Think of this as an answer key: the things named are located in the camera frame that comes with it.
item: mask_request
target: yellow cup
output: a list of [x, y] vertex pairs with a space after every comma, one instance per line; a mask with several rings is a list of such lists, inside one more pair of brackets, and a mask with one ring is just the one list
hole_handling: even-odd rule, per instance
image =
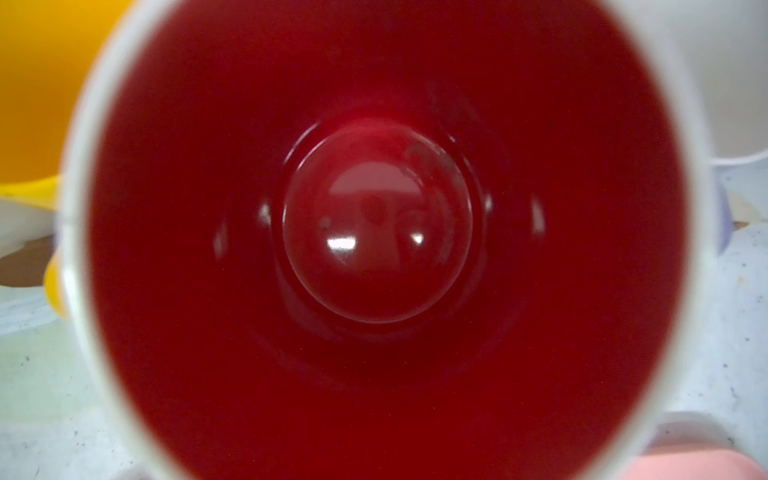
[[[1, 199], [55, 209], [59, 157], [74, 103], [98, 49], [129, 2], [0, 2]], [[63, 313], [56, 288], [49, 285], [56, 273], [46, 272], [46, 290]]]

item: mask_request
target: red glossy surface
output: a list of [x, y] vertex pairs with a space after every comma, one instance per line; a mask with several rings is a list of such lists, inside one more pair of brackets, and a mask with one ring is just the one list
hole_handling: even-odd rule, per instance
[[288, 181], [290, 264], [334, 313], [408, 319], [440, 300], [464, 266], [472, 209], [462, 172], [409, 127], [347, 124], [312, 146]]
[[[283, 248], [286, 159], [351, 111], [449, 149], [476, 198], [465, 264], [415, 323], [338, 322]], [[566, 478], [667, 338], [675, 145], [590, 2], [190, 0], [98, 151], [108, 352], [200, 478]]]

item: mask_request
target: table surface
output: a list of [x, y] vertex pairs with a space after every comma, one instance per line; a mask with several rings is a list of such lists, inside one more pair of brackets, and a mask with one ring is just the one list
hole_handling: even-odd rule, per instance
[[[699, 412], [768, 467], [768, 163], [720, 172], [737, 220], [670, 412]], [[0, 480], [111, 480], [138, 464], [41, 288], [0, 287]]]

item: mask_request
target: ceramic mug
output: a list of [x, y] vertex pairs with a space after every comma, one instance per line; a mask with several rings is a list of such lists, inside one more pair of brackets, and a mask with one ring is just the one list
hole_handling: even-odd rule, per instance
[[625, 2], [140, 2], [65, 149], [81, 347], [158, 478], [605, 478], [715, 257]]

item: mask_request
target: white rim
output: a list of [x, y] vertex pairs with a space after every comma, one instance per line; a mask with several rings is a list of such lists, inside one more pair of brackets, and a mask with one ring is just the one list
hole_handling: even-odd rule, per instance
[[[101, 330], [91, 300], [91, 277], [86, 238], [88, 198], [91, 196], [94, 155], [116, 94], [142, 48], [158, 26], [183, 0], [141, 0], [121, 20], [99, 54], [75, 108], [64, 150], [64, 186], [60, 198], [61, 280], [73, 324], [91, 374], [111, 418], [126, 443], [146, 460], [156, 478], [193, 476], [168, 454], [144, 424], [128, 398], [101, 342]], [[705, 280], [715, 258], [715, 204], [713, 179], [705, 167], [710, 159], [710, 139], [703, 109], [693, 82], [677, 56], [670, 52], [666, 32], [650, 13], [621, 0], [603, 0], [607, 12], [623, 25], [650, 66], [658, 90], [665, 100], [680, 145], [687, 182], [688, 248], [681, 293], [670, 340], [659, 359], [656, 374], [646, 393], [624, 420], [613, 442], [600, 452], [579, 478], [607, 478], [639, 452], [650, 438], [653, 420], [668, 400], [668, 393], [693, 355], [698, 322], [703, 312]]]

